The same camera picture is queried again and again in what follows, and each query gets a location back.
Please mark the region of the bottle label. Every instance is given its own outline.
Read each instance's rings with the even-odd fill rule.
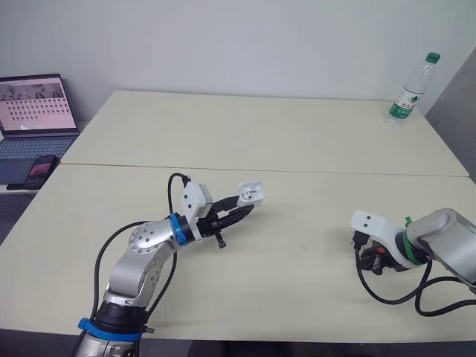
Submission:
[[[388,111],[392,116],[398,119],[405,119],[415,108],[415,103],[419,100],[422,93],[413,93],[403,87],[397,99],[393,102]]]

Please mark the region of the laptop screen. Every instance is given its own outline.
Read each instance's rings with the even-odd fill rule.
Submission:
[[[5,137],[74,135],[76,123],[58,74],[0,79],[0,129]]]

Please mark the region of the smartphone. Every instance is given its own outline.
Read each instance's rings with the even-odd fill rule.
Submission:
[[[40,156],[33,162],[23,184],[9,184],[7,190],[39,190],[60,160],[55,155]]]

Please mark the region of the green bottle cap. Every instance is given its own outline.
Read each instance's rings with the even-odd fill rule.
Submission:
[[[426,57],[425,61],[431,62],[431,63],[436,63],[440,59],[440,54],[437,54],[436,52],[430,52],[428,56]]]

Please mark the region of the laptop keyboard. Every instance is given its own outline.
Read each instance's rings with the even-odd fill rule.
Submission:
[[[72,141],[72,138],[3,140],[0,142],[0,159],[36,158],[43,155],[55,155],[60,158]]]

